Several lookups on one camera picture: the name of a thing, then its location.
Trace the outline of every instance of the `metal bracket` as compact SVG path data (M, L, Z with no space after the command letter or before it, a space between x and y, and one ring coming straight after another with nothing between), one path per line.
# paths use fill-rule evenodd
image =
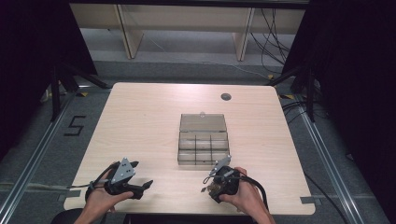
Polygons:
M209 175L215 174L221 167L231 161L231 155L228 155L226 158L222 159L221 161L216 161L215 167L210 171Z
M128 162L128 159L123 158L121 164L119 165L119 168L111 179L111 184L120 182L121 180L124 180L126 178L130 178L134 176L134 174L134 167L132 167L131 163Z

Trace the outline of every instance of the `finger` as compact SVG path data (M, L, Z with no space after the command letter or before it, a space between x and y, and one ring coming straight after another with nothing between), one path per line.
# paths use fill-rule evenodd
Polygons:
M130 199L134 196L134 193L131 191L127 191L127 192L123 192L122 194L116 195L116 199L118 200L118 202Z
M245 169L242 168L242 167L237 166L237 167L235 167L234 169L237 170L237 171L239 171L239 172L242 173L243 175L248 175L248 171L245 170Z
M95 185L95 187L96 187L97 189L101 189L101 188L105 185L105 183L106 183L107 181L109 181L109 180L106 180L105 177L102 177L102 178L99 180L98 184Z
M114 165L115 163L117 163L117 162L116 162L116 161L113 161L113 162L110 164L110 166ZM102 176L101 179L106 179L107 176L108 176L108 173L110 173L112 170L113 170L113 169L108 170L108 171Z
M219 199L222 202L230 203L233 200L233 197L231 195L228 195L228 194L221 194L219 196Z

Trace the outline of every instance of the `gray floor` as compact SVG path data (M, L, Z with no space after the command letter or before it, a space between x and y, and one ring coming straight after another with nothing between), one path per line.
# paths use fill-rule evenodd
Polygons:
M90 49L99 77L113 84L119 81L133 82L176 82L263 85L268 75L262 68L262 55L256 44L249 39L247 54L238 62L234 54L231 34L206 32L145 32L140 49L133 60L126 59L120 32L116 30L82 30ZM290 46L293 35L281 35L280 41ZM277 49L271 51L280 59ZM271 70L281 71L281 64L263 57L264 64ZM279 94L289 94L292 78L276 86ZM109 91L78 79L86 97L74 94L62 96L71 103L64 111L53 139L30 180L31 184L46 186L68 186L73 182L79 163L89 144L97 120L106 103ZM282 99L282 105L293 100ZM10 185L18 181L24 165L33 155L41 137L50 125L51 102L44 102L36 111L35 118L26 128L18 145L12 148L0 163L0 202L8 196ZM343 210L336 190L318 154L304 123L304 115L298 108L286 115L290 132L304 171L315 180ZM361 212L364 223L389 223L375 196L368 188L353 161L346 158L347 148L338 136L332 121L320 105L315 105L316 125L323 142L338 168L338 171ZM77 120L84 126L79 136L65 136L76 130L68 128L74 116L86 116ZM317 201L313 216L275 216L276 223L343 223L335 208L311 181L307 179L312 195ZM64 190L29 187L13 211L8 223L50 223L63 211ZM110 215L107 223L121 223L123 214Z

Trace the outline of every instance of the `round grommet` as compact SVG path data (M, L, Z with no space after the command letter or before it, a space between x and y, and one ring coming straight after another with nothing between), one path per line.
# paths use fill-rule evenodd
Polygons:
M223 99L225 101L229 101L229 100L231 100L231 95L229 93L223 93L221 95L221 99Z

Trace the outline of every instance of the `black cable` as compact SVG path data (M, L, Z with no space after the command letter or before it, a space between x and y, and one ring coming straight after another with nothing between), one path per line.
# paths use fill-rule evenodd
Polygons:
M285 113L285 117L291 112L291 110L293 110L295 107L299 107L299 106L303 106L304 102L301 102L299 104L296 105L290 105L288 107L283 108L284 111L286 111L288 109L288 111Z
M276 23L275 23L275 12L273 11L273 24L274 24L274 26L276 26ZM262 10L262 16L264 17L264 19L265 19L265 22L267 23L267 25L268 25L268 29L269 29L269 35L268 35L268 38L269 38L269 36L270 35L272 35L272 36L274 36L274 33L272 32L272 25L271 25L271 27L269 27L269 23L268 23L268 20L267 20L267 18L265 17L265 14L264 14L264 11ZM283 48L283 50L285 50L285 51L290 51L290 49L288 48L288 47L286 47L285 45L283 45L282 43L280 43L279 41L277 41L277 44L278 45L275 45L274 43L272 43L271 41L269 41L269 43L271 43L274 47L280 47L279 45L281 45Z
M265 17L264 11L262 10L262 16L264 17L265 23L267 23L267 27L268 27L268 36L265 36L265 34L262 34L264 36L264 38L266 39L266 42L270 43L272 46L274 47L279 47L276 44L274 44L271 40L270 40L270 36L274 36L272 29L273 29L273 25L275 24L275 18L273 18L272 24L270 26L270 23L268 22L267 18Z
M266 71L268 71L268 72L270 72L270 73L275 73L275 74L281 74L281 73L279 73L279 72L276 72L276 71L273 71L273 70L271 70L271 69L269 69L269 68L267 68L265 65L264 65L264 61L263 61L263 55L264 55L264 52L268 55L268 56L270 56L272 59L274 59L275 61L277 61L277 62L279 62L279 63L281 63L281 64L283 64L277 57L275 57L271 52L269 52L267 49L265 49L264 47L263 47L263 45L256 39L256 37L253 35L253 33L250 33L251 34L251 36L253 37L253 39L254 39L254 41L256 42L256 45L259 47L259 49L262 51L262 67L266 70Z
M79 189L79 188L86 188L86 187L92 187L92 188L95 188L95 189L98 189L98 188L102 188L102 187L96 187L96 185L99 183L99 181L102 179L102 177L106 174L106 172L107 171L109 171L109 170L111 170L111 169L114 169L116 166L118 166L118 163L120 163L120 162L115 162L115 163L113 163L113 164L111 164L111 165L109 165L97 178L96 178L96 180L95 181L92 181L90 184L87 184L87 185L80 185L80 186L68 186L68 187L66 187L67 189Z
M255 179L253 179L253 178L251 178L251 177L249 177L249 176L247 176L247 175L245 175L245 174L243 174L243 173L240 173L240 174L242 174L243 176L239 176L239 177L238 177L238 176L210 175L210 176L207 176L207 177L204 179L203 183L206 184L207 181L208 181L210 178L215 178L215 177L222 178L222 179L224 179L224 181L227 181L227 180L229 180L229 179L239 179L239 180L247 181L248 183L250 183L250 184L256 186L256 187L260 190L260 192L262 193L262 202L264 203L265 207L266 207L267 210L269 211L268 202L267 202L267 195L266 195L266 193L265 193L264 187L263 187L257 180L255 180Z
M288 121L288 124L292 123L295 119L297 119L299 116L301 116L303 113L306 113L306 110L299 113L298 115L296 115L294 118L292 118L291 120Z
M265 52L266 55L270 56L272 59L274 59L275 61L277 61L278 63L283 64L282 61L280 61L273 53L271 53L268 49L265 48L265 44L264 46L262 45L262 43L260 43L259 40L257 40L257 38L254 36L253 33L250 33L250 35L253 37L254 41L256 42L257 46L262 50L262 53Z
M282 48L280 47L280 42L279 42L279 40L278 40L278 38L277 38L275 16L276 16L276 9L273 8L273 23L274 23L274 31L275 31L275 33L272 33L272 34L273 34L274 40L275 40L276 43L277 43L276 46L277 46L277 48L279 49L279 53L280 53L280 55L282 56L283 62L285 62L285 61L286 61L286 55L285 55L285 53L283 52Z
M282 105L282 109L283 110L287 110L287 109L289 109L291 107L301 106L301 105L305 105L305 104L306 104L306 101L296 101L296 102L293 102L293 103Z
M315 187L318 188L318 190L320 190L320 192L326 197L327 200L329 200L329 202L332 204L332 206L335 208L335 210L337 210L338 214L340 215L341 219L343 219L344 223L348 223L346 217L344 216L344 214L341 212L341 210L338 208L338 206L335 204L335 202L329 197L329 195L327 195L324 190L306 173L304 172L304 175L306 176L306 178L308 178L312 184L315 185Z

